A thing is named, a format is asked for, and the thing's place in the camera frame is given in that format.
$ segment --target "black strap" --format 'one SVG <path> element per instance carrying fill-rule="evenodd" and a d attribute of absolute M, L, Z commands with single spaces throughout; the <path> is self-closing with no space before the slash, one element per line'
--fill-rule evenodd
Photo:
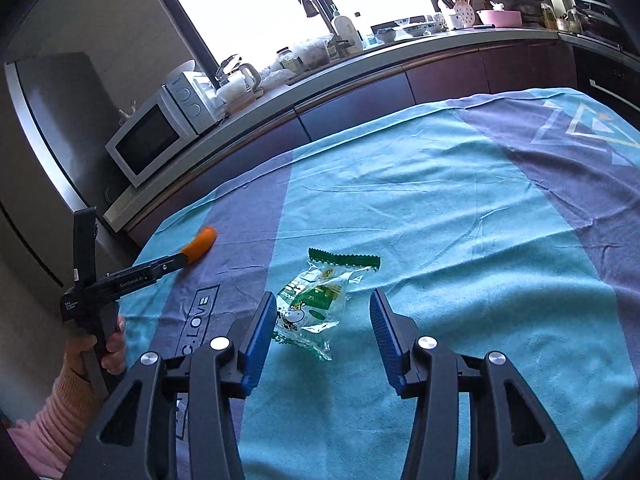
<path fill-rule="evenodd" d="M 9 433 L 0 424 L 0 471 L 6 480 L 38 480 L 27 461 L 21 455 Z"/>

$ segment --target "microwave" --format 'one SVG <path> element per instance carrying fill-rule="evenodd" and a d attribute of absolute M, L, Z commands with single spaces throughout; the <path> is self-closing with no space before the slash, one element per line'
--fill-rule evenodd
<path fill-rule="evenodd" d="M 202 72 L 172 72 L 107 143 L 111 158 L 133 186 L 220 122 L 224 111 L 207 97 L 207 88 L 213 86 Z"/>

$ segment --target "metal pivot bolt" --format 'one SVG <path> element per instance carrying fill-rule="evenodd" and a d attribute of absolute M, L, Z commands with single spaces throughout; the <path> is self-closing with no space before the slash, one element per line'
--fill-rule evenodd
<path fill-rule="evenodd" d="M 424 348 L 425 350 L 431 350 L 438 346 L 438 342 L 428 335 L 423 335 L 420 339 L 418 339 L 418 346 L 420 348 Z"/>
<path fill-rule="evenodd" d="M 158 354 L 156 354 L 155 352 L 147 352 L 145 354 L 142 354 L 142 356 L 140 357 L 140 362 L 145 366 L 152 365 L 156 361 L 158 361 Z"/>
<path fill-rule="evenodd" d="M 491 352 L 489 354 L 489 361 L 491 361 L 494 365 L 503 365 L 507 361 L 507 358 L 500 352 Z"/>
<path fill-rule="evenodd" d="M 230 343 L 231 341 L 229 341 L 229 339 L 227 339 L 226 337 L 215 337 L 211 340 L 211 343 L 209 343 L 209 345 L 214 350 L 224 350 L 229 346 Z"/>

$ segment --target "candy wrapper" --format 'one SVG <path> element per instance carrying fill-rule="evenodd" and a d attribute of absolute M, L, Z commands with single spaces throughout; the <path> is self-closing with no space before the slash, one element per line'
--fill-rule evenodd
<path fill-rule="evenodd" d="M 300 272 L 276 297 L 278 316 L 273 339 L 311 350 L 331 360 L 329 338 L 340 323 L 351 286 L 369 270 L 380 268 L 379 256 L 331 254 L 309 249 L 309 269 Z"/>

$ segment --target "pink sleeve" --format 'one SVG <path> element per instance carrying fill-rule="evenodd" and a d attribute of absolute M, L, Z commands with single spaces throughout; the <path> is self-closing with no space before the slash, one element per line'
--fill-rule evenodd
<path fill-rule="evenodd" d="M 91 384 L 78 377 L 65 362 L 53 393 L 35 420 L 30 424 L 19 420 L 9 435 L 34 473 L 59 479 L 98 410 L 100 403 Z"/>

